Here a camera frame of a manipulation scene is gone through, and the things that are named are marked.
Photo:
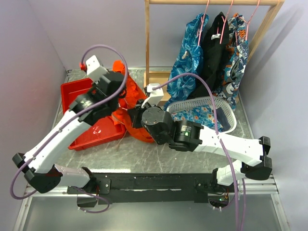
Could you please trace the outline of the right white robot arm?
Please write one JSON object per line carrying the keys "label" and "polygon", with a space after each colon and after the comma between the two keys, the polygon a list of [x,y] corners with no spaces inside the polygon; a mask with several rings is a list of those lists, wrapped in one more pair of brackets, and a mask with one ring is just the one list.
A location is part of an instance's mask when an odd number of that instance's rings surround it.
{"label": "right white robot arm", "polygon": [[171,114],[158,106],[137,104],[128,110],[133,128],[144,128],[158,145],[168,144],[179,152],[208,152],[234,159],[223,168],[213,170],[211,187],[217,192],[248,178],[267,180],[272,173],[268,154],[270,138],[244,139],[214,130],[196,122],[174,121]]}

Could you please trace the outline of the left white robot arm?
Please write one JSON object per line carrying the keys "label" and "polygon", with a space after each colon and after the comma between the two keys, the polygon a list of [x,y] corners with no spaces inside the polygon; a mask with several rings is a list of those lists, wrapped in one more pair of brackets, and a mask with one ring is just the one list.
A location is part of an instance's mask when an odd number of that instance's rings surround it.
{"label": "left white robot arm", "polygon": [[78,187],[84,193],[94,191],[96,178],[88,168],[62,167],[56,161],[81,134],[118,109],[127,78],[127,72],[114,71],[103,71],[97,80],[89,76],[91,87],[77,95],[49,134],[30,151],[13,156],[18,172],[23,172],[37,192],[47,193],[60,184]]}

